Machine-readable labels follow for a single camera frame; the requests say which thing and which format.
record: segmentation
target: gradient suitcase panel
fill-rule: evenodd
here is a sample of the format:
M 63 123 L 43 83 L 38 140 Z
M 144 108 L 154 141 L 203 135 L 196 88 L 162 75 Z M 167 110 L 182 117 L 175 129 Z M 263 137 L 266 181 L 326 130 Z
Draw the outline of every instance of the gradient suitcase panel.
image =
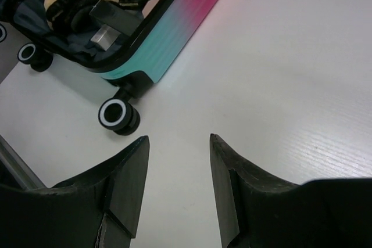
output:
M 158 82 L 216 2 L 174 0 L 132 57 L 117 69 L 101 73 L 101 77 L 118 80 L 143 71 Z

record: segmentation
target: white surface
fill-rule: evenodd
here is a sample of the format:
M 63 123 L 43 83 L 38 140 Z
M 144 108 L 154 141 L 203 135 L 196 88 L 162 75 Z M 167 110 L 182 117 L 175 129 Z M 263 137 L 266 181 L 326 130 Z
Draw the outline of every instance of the white surface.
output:
M 135 104 L 134 135 L 99 126 L 115 89 L 63 59 L 42 74 L 12 71 L 0 133 L 48 186 L 149 135 L 132 247 L 217 248 L 210 133 L 292 182 L 371 175 L 371 19 L 370 0 L 220 0 Z

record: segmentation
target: white wheel ring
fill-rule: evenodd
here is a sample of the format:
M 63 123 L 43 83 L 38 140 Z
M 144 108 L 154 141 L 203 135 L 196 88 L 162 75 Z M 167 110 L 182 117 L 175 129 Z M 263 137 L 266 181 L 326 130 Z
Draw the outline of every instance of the white wheel ring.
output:
M 33 49 L 33 52 L 31 55 L 29 55 L 28 57 L 24 58 L 22 57 L 22 53 L 24 52 L 25 49 L 27 49 L 28 47 L 32 47 Z M 31 57 L 33 57 L 33 55 L 36 53 L 36 46 L 33 44 L 33 43 L 28 43 L 28 44 L 25 44 L 18 52 L 18 60 L 19 61 L 28 61 Z
M 1 36 L 0 36 L 0 43 L 5 40 L 6 38 L 6 29 L 4 26 L 0 24 Z
M 123 112 L 121 113 L 121 116 L 118 120 L 116 120 L 114 122 L 110 122 L 105 117 L 105 111 L 110 105 L 114 105 L 114 104 L 118 104 L 121 107 Z M 107 101 L 106 103 L 104 103 L 103 106 L 101 107 L 101 109 L 99 110 L 99 120 L 101 121 L 101 123 L 104 126 L 113 127 L 113 126 L 117 126 L 118 124 L 120 124 L 120 122 L 122 122 L 123 119 L 125 118 L 126 114 L 127 114 L 126 104 L 122 100 L 111 99 L 111 100 Z

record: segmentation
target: suitcase wheel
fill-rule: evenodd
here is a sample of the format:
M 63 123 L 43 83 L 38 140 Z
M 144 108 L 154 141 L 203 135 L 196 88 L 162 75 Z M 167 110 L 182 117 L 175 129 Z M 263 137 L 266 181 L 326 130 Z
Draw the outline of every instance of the suitcase wheel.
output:
M 25 44 L 18 52 L 18 60 L 37 72 L 44 72 L 53 62 L 53 55 L 34 43 Z
M 107 100 L 98 112 L 100 124 L 118 135 L 127 136 L 140 125 L 140 114 L 124 98 L 114 97 Z
M 0 24 L 0 43 L 6 39 L 6 29 L 5 27 Z

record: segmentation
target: suitcase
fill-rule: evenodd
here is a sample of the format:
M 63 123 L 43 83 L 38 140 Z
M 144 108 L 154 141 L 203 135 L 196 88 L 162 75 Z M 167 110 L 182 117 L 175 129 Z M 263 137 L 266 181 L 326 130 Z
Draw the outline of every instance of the suitcase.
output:
M 83 7 L 83 0 L 75 0 L 51 17 L 48 1 L 0 0 L 0 20 L 31 40 L 19 50 L 18 60 L 42 72 L 51 65 L 55 53 L 118 87 L 117 94 L 99 108 L 98 119 L 119 135 L 132 134 L 140 124 L 138 111 L 128 101 L 140 98 L 159 82 L 217 2 L 144 0 L 133 4 L 125 0 L 123 4 L 122 0 L 96 0 L 93 6 L 79 10 L 76 7 Z M 156 1 L 144 16 L 149 3 Z

